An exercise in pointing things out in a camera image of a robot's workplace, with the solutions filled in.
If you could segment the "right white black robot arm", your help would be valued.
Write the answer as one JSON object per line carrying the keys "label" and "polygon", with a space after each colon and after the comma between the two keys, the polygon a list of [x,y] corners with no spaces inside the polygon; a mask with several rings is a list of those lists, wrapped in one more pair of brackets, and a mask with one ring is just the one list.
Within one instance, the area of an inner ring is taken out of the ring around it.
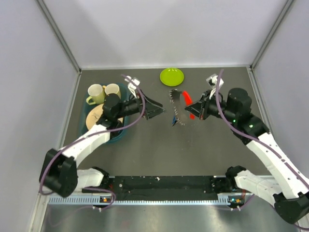
{"label": "right white black robot arm", "polygon": [[185,110],[201,120],[209,116],[223,119],[233,134],[265,165],[275,183],[262,179],[242,166],[226,171],[230,191],[247,190],[273,206],[287,223],[295,224],[309,213],[309,180],[279,148],[265,123],[251,113],[252,99],[242,88],[229,90],[227,100],[216,100],[210,91]]}

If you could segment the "red-handled metal key holder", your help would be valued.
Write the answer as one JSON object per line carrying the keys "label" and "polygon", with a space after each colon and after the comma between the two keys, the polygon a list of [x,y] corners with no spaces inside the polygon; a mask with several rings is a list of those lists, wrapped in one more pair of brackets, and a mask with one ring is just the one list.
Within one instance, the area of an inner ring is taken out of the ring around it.
{"label": "red-handled metal key holder", "polygon": [[172,89],[169,91],[169,97],[170,102],[173,104],[175,113],[174,125],[179,123],[184,126],[189,119],[195,119],[195,116],[192,113],[188,114],[188,112],[185,111],[185,107],[193,103],[191,96],[187,91]]}

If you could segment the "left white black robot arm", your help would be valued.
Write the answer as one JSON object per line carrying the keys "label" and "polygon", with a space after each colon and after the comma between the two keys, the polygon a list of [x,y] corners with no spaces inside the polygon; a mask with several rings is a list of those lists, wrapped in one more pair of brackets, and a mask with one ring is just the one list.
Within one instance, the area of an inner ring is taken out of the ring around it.
{"label": "left white black robot arm", "polygon": [[99,120],[87,133],[60,150],[50,149],[46,153],[39,177],[41,188],[47,187],[64,198],[86,188],[106,191],[110,184],[106,171],[97,167],[79,170],[78,166],[95,149],[126,129],[120,118],[139,114],[150,119],[165,111],[162,104],[142,94],[125,101],[117,94],[110,94],[102,109]]}

